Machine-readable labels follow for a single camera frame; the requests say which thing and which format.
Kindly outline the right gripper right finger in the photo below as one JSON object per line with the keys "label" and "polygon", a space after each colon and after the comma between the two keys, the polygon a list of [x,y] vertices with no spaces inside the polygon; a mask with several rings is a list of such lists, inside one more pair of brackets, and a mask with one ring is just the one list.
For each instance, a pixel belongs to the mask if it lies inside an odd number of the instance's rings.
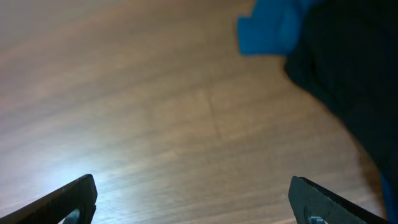
{"label": "right gripper right finger", "polygon": [[389,223],[304,177],[292,177],[288,198],[298,224]]}

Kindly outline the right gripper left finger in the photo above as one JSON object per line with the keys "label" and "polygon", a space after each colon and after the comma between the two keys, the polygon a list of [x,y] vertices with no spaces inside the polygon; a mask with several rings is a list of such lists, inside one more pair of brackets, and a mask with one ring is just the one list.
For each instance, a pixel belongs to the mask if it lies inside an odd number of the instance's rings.
{"label": "right gripper left finger", "polygon": [[98,193],[94,178],[86,174],[50,194],[1,218],[1,223],[90,224]]}

